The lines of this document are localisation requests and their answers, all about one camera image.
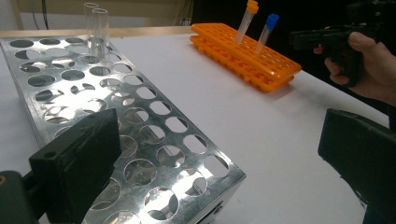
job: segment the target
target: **black device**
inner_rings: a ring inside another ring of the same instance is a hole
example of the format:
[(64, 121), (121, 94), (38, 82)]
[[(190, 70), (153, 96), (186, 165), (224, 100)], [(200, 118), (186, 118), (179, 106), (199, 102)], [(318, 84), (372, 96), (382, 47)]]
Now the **black device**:
[(0, 223), (81, 223), (120, 156), (116, 109), (90, 114), (42, 147), (22, 177), (0, 172)]
[(296, 31), (289, 35), (289, 44), (296, 50), (323, 47), (323, 56), (330, 57), (343, 68), (349, 77), (346, 87), (353, 87), (359, 80), (361, 53), (352, 49), (347, 39), (352, 32), (360, 32), (375, 41), (383, 42), (394, 54), (396, 51), (396, 2), (360, 1), (346, 7), (350, 24), (333, 25), (323, 29)]
[(328, 109), (319, 156), (386, 223), (396, 222), (396, 132), (365, 117)]

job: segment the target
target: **orange test tube rack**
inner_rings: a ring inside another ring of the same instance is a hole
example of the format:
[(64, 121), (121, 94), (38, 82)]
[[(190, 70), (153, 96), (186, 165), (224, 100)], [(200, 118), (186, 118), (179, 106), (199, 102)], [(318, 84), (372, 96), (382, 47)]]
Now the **orange test tube rack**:
[(190, 40), (198, 50), (263, 92), (287, 85), (301, 71), (298, 63), (266, 46), (255, 54), (258, 42), (247, 35), (235, 44), (236, 30), (226, 24), (195, 23), (191, 29), (197, 35)]

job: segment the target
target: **metal plate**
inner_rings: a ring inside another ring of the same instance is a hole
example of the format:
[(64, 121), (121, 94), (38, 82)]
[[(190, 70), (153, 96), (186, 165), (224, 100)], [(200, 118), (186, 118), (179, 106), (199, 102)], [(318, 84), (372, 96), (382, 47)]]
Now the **metal plate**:
[(84, 223), (195, 223), (246, 175), (112, 44), (86, 36), (3, 38), (40, 146), (91, 113), (116, 108), (122, 154)]

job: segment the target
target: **finger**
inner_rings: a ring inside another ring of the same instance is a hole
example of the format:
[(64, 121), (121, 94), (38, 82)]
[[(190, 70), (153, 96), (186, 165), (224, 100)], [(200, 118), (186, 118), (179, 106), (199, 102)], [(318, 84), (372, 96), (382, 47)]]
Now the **finger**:
[(321, 53), (323, 53), (323, 48), (314, 48), (314, 53), (315, 53), (315, 54), (321, 54)]
[(330, 79), (338, 85), (346, 85), (349, 82), (349, 77), (340, 74), (330, 74)]
[(324, 63), (330, 71), (330, 79), (333, 82), (337, 83), (338, 85), (345, 85), (349, 82), (349, 77), (343, 76), (341, 74), (342, 69), (338, 64), (333, 63), (330, 58), (326, 58)]
[(349, 35), (348, 43), (350, 47), (361, 52), (368, 60), (387, 57), (390, 54), (384, 44), (376, 44), (372, 38), (358, 32), (352, 32)]
[(338, 75), (341, 72), (341, 67), (338, 64), (332, 62), (330, 58), (326, 58), (324, 60), (324, 64), (326, 64), (326, 67), (329, 69), (331, 75)]

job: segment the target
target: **rack hole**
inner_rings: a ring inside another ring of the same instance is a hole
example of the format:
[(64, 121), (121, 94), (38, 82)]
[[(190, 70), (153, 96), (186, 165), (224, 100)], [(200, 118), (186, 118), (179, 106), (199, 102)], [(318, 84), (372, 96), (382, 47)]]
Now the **rack hole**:
[(116, 105), (131, 105), (134, 103), (134, 97), (119, 97), (117, 95), (112, 95), (111, 102)]
[(188, 169), (177, 176), (177, 183), (190, 196), (199, 196), (206, 191), (207, 182), (204, 176), (196, 170)]
[(82, 91), (94, 91), (95, 90), (95, 87), (93, 86), (93, 85), (91, 85), (91, 84), (88, 84), (88, 83), (82, 83), (82, 85), (80, 86), (80, 85), (78, 85), (78, 86), (72, 86), (71, 88), (70, 88), (70, 91), (73, 93), (73, 94), (79, 94), (79, 93), (81, 93)]
[(117, 63), (116, 65), (114, 65), (114, 70), (120, 73), (130, 73), (132, 72), (132, 67), (128, 64)]
[(102, 110), (106, 110), (106, 108), (106, 101), (101, 99), (91, 99), (86, 104), (84, 104), (82, 110), (86, 113), (93, 114)]
[(157, 152), (157, 160), (164, 166), (179, 167), (184, 163), (184, 153), (178, 147), (161, 147)]
[(165, 132), (158, 126), (148, 125), (140, 129), (139, 135), (144, 142), (155, 145), (159, 144), (165, 138)]
[(97, 57), (94, 56), (84, 56), (81, 57), (80, 61), (84, 64), (95, 64), (95, 63), (99, 63), (100, 60)]
[(52, 61), (52, 65), (57, 67), (57, 68), (71, 68), (74, 65), (76, 65), (76, 63), (68, 58), (60, 58), (60, 59), (55, 59)]
[(191, 152), (198, 154), (206, 152), (206, 141), (198, 135), (187, 135), (183, 139), (183, 143)]
[(107, 55), (105, 55), (105, 59), (107, 61), (116, 63), (116, 62), (119, 62), (121, 60), (121, 57), (119, 55), (116, 55), (116, 54), (107, 54)]
[(47, 65), (44, 63), (24, 63), (20, 66), (21, 71), (26, 73), (37, 73), (45, 68)]
[(102, 67), (102, 66), (97, 66), (97, 67), (93, 67), (90, 69), (90, 73), (93, 74), (94, 76), (107, 76), (110, 74), (110, 69), (106, 68), (106, 67)]
[(149, 107), (158, 115), (167, 115), (171, 112), (171, 106), (162, 101), (154, 101), (149, 105)]
[(145, 209), (154, 219), (166, 220), (175, 215), (178, 199), (170, 189), (155, 188), (146, 195)]
[(143, 84), (143, 78), (141, 78), (139, 76), (129, 75), (129, 76), (124, 77), (124, 81), (130, 85), (133, 85), (133, 86), (138, 86), (138, 85)]
[(121, 156), (129, 157), (132, 156), (137, 150), (136, 141), (127, 135), (120, 136)]
[(149, 119), (149, 113), (138, 107), (132, 107), (124, 112), (124, 117), (131, 123), (143, 123)]
[(61, 43), (61, 41), (57, 39), (41, 39), (39, 42), (43, 45), (59, 45)]
[(15, 57), (24, 60), (34, 60), (41, 57), (41, 54), (32, 49), (22, 50), (15, 53)]
[(117, 91), (117, 92), (114, 92), (114, 95), (123, 98), (123, 97), (127, 97), (127, 96), (131, 95), (131, 93), (129, 93), (127, 91)]
[(70, 38), (66, 38), (66, 42), (69, 44), (82, 44), (84, 43), (84, 40), (81, 38), (70, 37)]
[(53, 138), (57, 138), (57, 137), (61, 136), (63, 133), (65, 133), (67, 130), (69, 130), (69, 128), (70, 128), (70, 127), (62, 128), (61, 130), (59, 130), (59, 131), (55, 134), (55, 136), (54, 136)]
[(139, 88), (136, 93), (143, 99), (153, 99), (157, 96), (157, 92), (154, 90), (147, 88), (147, 87), (141, 87)]
[(51, 104), (53, 101), (60, 97), (63, 96), (64, 93), (62, 91), (58, 90), (46, 90), (46, 91), (41, 91), (38, 94), (35, 95), (35, 100), (44, 103), (44, 104)]
[(61, 124), (71, 120), (76, 111), (66, 106), (54, 106), (44, 113), (44, 120), (53, 124)]
[(229, 172), (227, 162), (218, 156), (206, 157), (204, 166), (215, 177), (224, 177)]
[(46, 87), (52, 85), (55, 82), (55, 77), (47, 75), (38, 75), (30, 77), (27, 83), (33, 87)]
[(33, 41), (30, 40), (14, 40), (11, 43), (9, 43), (10, 46), (14, 47), (14, 48), (29, 48), (33, 46)]
[(65, 72), (62, 72), (61, 77), (64, 80), (68, 81), (76, 81), (83, 79), (85, 77), (84, 73), (78, 70), (67, 70)]
[(189, 128), (187, 122), (184, 119), (178, 117), (168, 118), (165, 124), (174, 133), (184, 133)]
[(144, 186), (151, 183), (157, 174), (155, 166), (146, 160), (131, 161), (124, 171), (125, 179), (131, 185)]

